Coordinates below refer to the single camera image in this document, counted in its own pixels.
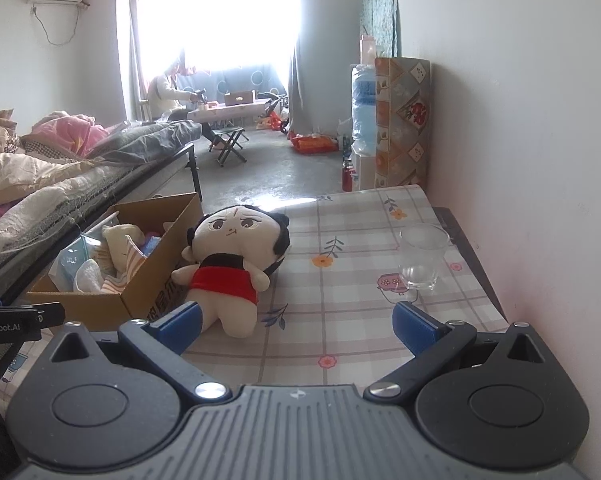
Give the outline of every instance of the plush doll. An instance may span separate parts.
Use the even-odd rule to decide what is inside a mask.
[[[204,216],[187,232],[183,257],[195,264],[172,272],[202,310],[201,331],[220,319],[225,333],[247,337],[257,322],[258,292],[269,287],[290,246],[290,219],[237,205]]]
[[[138,226],[133,224],[120,224],[103,226],[103,238],[107,241],[112,262],[119,276],[127,270],[127,238],[141,246],[145,241],[145,234]]]

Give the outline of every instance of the metal screw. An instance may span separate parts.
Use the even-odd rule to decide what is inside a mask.
[[[389,383],[387,381],[379,381],[373,383],[370,386],[370,394],[374,397],[381,397],[383,399],[390,399],[396,397],[401,392],[401,387],[396,383]]]
[[[220,383],[201,383],[196,386],[194,393],[201,399],[220,399],[227,393],[227,388]]]

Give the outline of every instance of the drinking glass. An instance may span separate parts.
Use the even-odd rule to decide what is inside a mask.
[[[401,278],[408,288],[434,288],[449,242],[450,236],[438,225],[414,223],[401,230]]]

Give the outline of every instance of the cardboard box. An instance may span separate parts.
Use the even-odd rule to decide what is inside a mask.
[[[247,105],[256,102],[256,90],[225,94],[225,106]]]
[[[158,319],[180,304],[184,288],[172,282],[171,273],[187,245],[187,229],[202,217],[198,195],[189,193],[117,204],[107,214],[115,211],[119,212],[121,224],[135,224],[145,233],[164,233],[164,222],[174,222],[122,294],[59,292],[45,275],[27,293],[29,301],[58,301],[65,308],[67,321],[81,321],[97,332],[116,330],[130,319]]]

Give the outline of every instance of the red bag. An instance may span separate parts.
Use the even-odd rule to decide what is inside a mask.
[[[292,137],[292,145],[299,153],[309,155],[310,153],[325,153],[338,151],[338,142],[336,139],[328,136],[296,136]]]
[[[274,132],[280,132],[280,127],[282,126],[282,119],[278,116],[276,112],[272,112],[270,114],[269,125]]]

